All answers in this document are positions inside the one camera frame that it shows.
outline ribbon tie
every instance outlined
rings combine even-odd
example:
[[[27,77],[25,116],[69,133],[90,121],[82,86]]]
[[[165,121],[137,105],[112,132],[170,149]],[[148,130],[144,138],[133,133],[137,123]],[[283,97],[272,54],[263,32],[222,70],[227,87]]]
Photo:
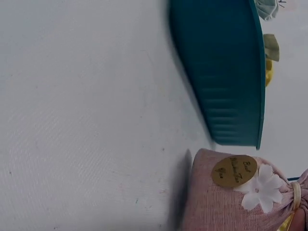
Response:
[[[300,184],[297,181],[292,182],[291,185],[294,190],[293,211],[296,211],[300,206],[302,192],[301,192]]]

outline white background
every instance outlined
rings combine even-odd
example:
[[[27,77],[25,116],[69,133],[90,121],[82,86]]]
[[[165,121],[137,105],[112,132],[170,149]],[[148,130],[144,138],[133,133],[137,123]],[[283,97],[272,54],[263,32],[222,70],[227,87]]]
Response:
[[[0,1],[0,231],[176,227],[191,159],[211,143],[165,6]],[[281,61],[261,150],[218,147],[265,157],[288,177],[308,163],[307,3],[297,8],[263,24]]]

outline teal container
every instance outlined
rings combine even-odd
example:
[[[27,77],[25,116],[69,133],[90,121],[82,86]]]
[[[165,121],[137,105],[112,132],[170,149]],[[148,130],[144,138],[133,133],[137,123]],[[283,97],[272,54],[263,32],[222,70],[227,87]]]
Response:
[[[264,41],[253,0],[171,0],[170,30],[213,140],[260,148]]]

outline pink fabric pouch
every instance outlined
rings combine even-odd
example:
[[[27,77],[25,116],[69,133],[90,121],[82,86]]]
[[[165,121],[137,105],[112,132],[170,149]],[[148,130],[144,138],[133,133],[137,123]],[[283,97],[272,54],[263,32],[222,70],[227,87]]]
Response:
[[[216,185],[211,171],[220,160],[231,154],[201,149],[195,156],[190,189],[182,222],[182,231],[276,231],[294,210],[294,188],[286,177],[268,161],[254,157],[258,167],[272,166],[273,174],[282,180],[280,203],[273,203],[272,210],[264,213],[260,204],[251,210],[244,209],[243,192]],[[298,183],[300,185],[300,208],[308,218],[308,170]]]

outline gold round tag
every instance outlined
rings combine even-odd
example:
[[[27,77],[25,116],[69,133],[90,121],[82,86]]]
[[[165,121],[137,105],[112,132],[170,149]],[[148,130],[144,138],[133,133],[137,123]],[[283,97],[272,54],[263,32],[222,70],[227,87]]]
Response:
[[[222,187],[238,187],[257,171],[257,162],[247,155],[232,155],[219,161],[212,170],[212,180]]]

